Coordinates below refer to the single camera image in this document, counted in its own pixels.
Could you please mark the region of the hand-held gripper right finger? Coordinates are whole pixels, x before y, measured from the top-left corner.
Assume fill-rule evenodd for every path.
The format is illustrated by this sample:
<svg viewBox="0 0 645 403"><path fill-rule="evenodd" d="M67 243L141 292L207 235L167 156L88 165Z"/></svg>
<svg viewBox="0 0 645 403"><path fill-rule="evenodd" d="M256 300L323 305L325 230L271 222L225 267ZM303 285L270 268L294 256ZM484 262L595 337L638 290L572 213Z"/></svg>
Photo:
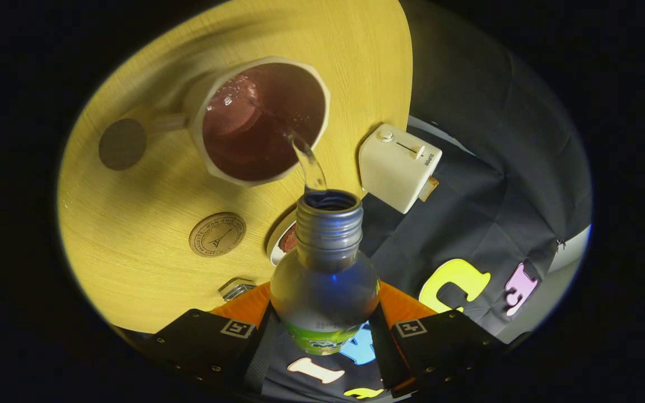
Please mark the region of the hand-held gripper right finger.
<svg viewBox="0 0 645 403"><path fill-rule="evenodd" d="M368 323L381 380L393 396L468 380L505 353L504 342L465 314L435 313L384 282Z"/></svg>

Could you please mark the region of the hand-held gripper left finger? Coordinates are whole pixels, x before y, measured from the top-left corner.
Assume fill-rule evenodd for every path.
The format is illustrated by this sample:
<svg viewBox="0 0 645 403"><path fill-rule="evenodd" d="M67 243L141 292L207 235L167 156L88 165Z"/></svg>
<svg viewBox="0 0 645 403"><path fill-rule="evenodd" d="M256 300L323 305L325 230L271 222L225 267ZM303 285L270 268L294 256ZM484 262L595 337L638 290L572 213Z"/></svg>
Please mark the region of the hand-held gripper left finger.
<svg viewBox="0 0 645 403"><path fill-rule="evenodd" d="M152 336L152 357L216 391L261 393L273 341L266 282L212 311L189 309Z"/></svg>

